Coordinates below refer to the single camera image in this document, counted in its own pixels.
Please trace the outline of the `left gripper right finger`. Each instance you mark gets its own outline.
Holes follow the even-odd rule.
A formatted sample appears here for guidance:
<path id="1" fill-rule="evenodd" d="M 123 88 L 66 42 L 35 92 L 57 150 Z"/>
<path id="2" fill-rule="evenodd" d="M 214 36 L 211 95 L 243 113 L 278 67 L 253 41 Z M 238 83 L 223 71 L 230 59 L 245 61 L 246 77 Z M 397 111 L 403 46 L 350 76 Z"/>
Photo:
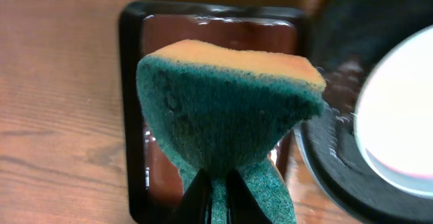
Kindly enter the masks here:
<path id="1" fill-rule="evenodd" d="M 272 224 L 237 170 L 228 172 L 225 184 L 229 224 Z"/>

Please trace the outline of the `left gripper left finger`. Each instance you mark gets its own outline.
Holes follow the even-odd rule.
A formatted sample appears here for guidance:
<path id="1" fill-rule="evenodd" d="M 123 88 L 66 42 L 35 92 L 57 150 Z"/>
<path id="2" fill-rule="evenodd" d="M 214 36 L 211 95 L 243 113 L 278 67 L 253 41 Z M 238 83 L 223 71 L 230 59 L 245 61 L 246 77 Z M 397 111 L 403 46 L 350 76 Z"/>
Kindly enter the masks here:
<path id="1" fill-rule="evenodd" d="M 211 224 L 212 184 L 200 169 L 165 224 Z"/>

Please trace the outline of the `green scouring sponge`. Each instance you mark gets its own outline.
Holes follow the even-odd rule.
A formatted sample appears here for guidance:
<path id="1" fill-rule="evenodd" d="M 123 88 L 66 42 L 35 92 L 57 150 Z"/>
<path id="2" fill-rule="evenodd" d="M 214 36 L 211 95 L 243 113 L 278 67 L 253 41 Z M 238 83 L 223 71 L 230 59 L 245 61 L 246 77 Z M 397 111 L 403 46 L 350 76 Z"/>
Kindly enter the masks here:
<path id="1" fill-rule="evenodd" d="M 209 223 L 229 222 L 225 180 L 232 170 L 267 220 L 296 222 L 269 152 L 323 111 L 326 83 L 306 58 L 183 40 L 143 57 L 136 86 L 144 120 L 184 188 L 200 171 L 208 174 Z"/>

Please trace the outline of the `light blue plate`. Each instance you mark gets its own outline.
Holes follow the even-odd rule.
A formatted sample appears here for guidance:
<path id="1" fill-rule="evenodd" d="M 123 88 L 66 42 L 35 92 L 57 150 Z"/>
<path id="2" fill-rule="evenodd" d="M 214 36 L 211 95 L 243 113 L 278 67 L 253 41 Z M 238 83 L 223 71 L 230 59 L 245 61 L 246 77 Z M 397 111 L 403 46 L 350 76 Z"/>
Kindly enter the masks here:
<path id="1" fill-rule="evenodd" d="M 393 47 L 373 68 L 358 96 L 358 149 L 390 185 L 432 197 L 432 27 Z"/>

